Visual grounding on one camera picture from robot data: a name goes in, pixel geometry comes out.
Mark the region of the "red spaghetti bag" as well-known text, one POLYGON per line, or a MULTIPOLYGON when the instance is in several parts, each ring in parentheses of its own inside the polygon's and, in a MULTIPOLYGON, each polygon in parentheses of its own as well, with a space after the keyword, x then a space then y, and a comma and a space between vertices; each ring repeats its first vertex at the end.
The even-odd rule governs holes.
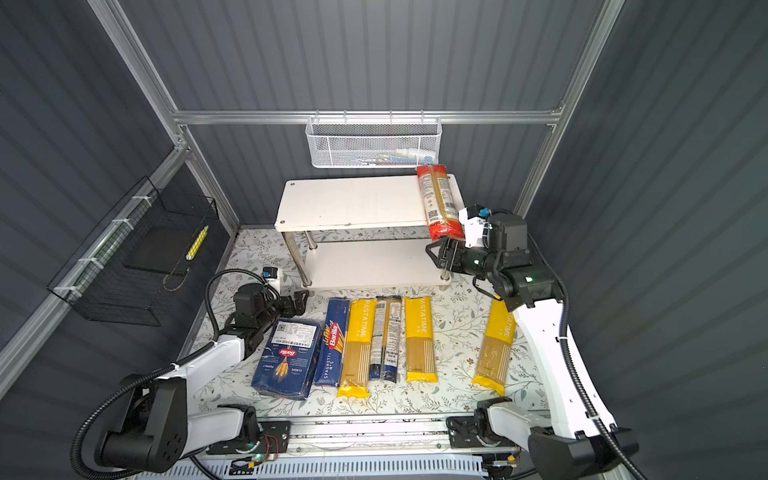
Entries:
POLYGON ((443 237, 464 239, 459 212, 443 165, 424 165, 416 169, 420 195, 433 241, 443 237))

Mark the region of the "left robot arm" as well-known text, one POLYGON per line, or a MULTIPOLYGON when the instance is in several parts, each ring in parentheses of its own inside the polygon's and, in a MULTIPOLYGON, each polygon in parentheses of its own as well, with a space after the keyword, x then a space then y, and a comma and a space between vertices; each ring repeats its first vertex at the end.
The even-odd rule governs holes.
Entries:
POLYGON ((262 283, 241 286, 235 310, 217 339, 144 383, 124 379, 127 392, 106 408, 108 415, 94 460, 101 467, 161 473, 177 460, 210 445, 250 449, 262 443, 254 408, 225 404, 193 413, 193 397, 225 370, 248 359, 280 318, 302 315, 309 293, 298 290, 278 296, 262 283))

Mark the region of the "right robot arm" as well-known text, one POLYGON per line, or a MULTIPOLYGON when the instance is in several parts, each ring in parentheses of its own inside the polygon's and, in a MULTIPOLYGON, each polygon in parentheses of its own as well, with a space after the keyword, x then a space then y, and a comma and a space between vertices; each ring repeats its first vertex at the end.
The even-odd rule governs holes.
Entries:
POLYGON ((443 237, 425 251, 437 268, 471 276, 479 293, 514 316, 536 362, 549 415, 522 409, 506 396, 481 401, 473 416, 448 419, 452 444, 511 443, 529 454, 543 479, 605 475, 618 466, 643 478, 631 459, 639 450, 636 436, 617 425, 592 383, 568 325, 567 287, 525 220, 473 205, 460 210, 459 222, 463 239, 443 237))

